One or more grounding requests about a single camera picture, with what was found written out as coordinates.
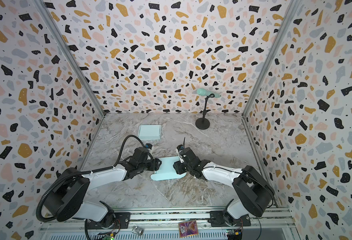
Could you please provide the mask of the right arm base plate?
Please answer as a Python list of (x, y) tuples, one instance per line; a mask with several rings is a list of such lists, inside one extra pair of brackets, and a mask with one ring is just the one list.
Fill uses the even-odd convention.
[(212, 227), (250, 227), (251, 222), (249, 215), (242, 216), (239, 219), (233, 218), (224, 210), (210, 211), (207, 220)]

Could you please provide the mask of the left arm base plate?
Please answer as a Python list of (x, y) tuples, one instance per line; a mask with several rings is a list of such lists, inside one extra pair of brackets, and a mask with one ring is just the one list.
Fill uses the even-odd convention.
[(102, 221), (102, 226), (104, 229), (127, 229), (130, 219), (130, 212), (107, 213)]

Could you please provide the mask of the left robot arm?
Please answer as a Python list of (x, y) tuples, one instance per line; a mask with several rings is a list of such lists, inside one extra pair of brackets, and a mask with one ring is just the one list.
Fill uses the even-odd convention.
[(86, 201), (89, 191), (133, 179), (145, 171), (158, 171), (162, 161), (152, 156), (151, 147), (136, 148), (134, 154), (115, 166), (92, 171), (66, 169), (42, 195), (36, 217), (40, 222), (84, 219), (111, 224), (114, 210), (103, 201)]

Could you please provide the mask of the mint paper box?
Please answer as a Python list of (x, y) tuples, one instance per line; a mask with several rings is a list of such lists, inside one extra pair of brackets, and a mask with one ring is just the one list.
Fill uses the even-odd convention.
[(185, 177), (186, 173), (179, 175), (173, 167), (174, 163), (179, 161), (179, 157), (165, 157), (159, 158), (159, 160), (162, 161), (162, 164), (160, 165), (160, 168), (151, 175), (153, 181), (165, 181)]
[(160, 140), (162, 134), (161, 125), (140, 125), (138, 137), (141, 140)]

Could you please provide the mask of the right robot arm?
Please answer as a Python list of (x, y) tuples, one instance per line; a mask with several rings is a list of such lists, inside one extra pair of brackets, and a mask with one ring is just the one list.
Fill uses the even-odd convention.
[(238, 199), (231, 200), (222, 212), (228, 224), (234, 225), (249, 214), (260, 218), (273, 202), (274, 190), (254, 167), (235, 169), (200, 160), (191, 148), (183, 145), (177, 146), (176, 151), (179, 161), (174, 163), (174, 169), (178, 175), (189, 173), (197, 179), (218, 182), (234, 189)]

